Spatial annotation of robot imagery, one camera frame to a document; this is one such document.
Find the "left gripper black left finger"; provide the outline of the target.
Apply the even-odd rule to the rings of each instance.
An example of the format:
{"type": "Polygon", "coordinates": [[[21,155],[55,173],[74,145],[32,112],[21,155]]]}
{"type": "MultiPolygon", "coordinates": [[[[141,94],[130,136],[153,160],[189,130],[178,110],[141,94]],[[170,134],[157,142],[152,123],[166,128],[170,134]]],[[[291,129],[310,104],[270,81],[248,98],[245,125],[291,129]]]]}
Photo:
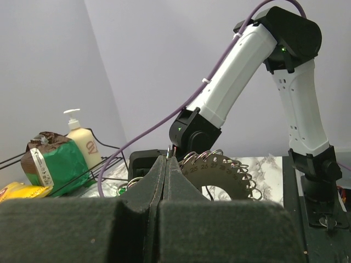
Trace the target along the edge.
{"type": "Polygon", "coordinates": [[[158,262],[166,158],[118,197],[1,204],[1,262],[158,262]]]}

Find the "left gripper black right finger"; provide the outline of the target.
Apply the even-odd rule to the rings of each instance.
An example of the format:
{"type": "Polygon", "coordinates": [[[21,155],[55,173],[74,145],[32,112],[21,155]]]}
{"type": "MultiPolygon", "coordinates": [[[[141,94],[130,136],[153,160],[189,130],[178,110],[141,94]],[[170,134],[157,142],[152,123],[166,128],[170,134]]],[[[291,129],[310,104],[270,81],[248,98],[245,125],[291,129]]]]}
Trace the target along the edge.
{"type": "Polygon", "coordinates": [[[160,202],[161,262],[305,262],[298,234],[282,206],[232,201],[215,186],[201,191],[204,201],[160,202]]]}

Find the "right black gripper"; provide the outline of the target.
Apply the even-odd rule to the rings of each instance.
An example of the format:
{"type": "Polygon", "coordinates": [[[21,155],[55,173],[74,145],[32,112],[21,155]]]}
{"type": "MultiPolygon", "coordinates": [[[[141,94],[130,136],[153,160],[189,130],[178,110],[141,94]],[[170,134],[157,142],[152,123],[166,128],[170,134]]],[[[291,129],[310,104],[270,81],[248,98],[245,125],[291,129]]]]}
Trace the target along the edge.
{"type": "Polygon", "coordinates": [[[165,178],[165,151],[135,151],[129,157],[128,182],[161,184],[165,178]]]}

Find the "metal toothed key ring disc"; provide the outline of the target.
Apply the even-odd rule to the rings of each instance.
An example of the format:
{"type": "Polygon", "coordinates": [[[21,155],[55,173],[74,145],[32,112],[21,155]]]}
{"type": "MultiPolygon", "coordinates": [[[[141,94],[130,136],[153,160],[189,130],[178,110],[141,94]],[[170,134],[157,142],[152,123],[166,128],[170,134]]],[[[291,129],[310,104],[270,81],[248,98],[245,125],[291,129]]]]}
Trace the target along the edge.
{"type": "Polygon", "coordinates": [[[202,187],[215,186],[224,190],[232,201],[261,200],[262,194],[254,198],[256,182],[248,173],[247,166],[223,155],[223,151],[189,153],[180,162],[174,157],[159,155],[145,176],[132,179],[126,191],[118,194],[124,199],[144,194],[174,201],[204,201],[202,187]]]}

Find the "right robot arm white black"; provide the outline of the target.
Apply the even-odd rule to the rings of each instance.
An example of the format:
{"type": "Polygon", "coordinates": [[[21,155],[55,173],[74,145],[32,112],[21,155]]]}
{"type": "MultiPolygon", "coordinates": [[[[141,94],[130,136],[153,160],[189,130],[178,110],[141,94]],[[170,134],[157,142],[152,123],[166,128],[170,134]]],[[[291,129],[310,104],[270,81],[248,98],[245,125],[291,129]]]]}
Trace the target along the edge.
{"type": "Polygon", "coordinates": [[[336,182],[342,177],[335,149],[322,126],[315,91],[315,61],[322,43],[317,23],[304,11],[274,6],[254,10],[236,25],[233,41],[202,91],[182,106],[169,129],[179,160],[209,150],[235,101],[260,65],[272,75],[282,101],[293,167],[303,174],[305,210],[311,225],[340,227],[336,182]]]}

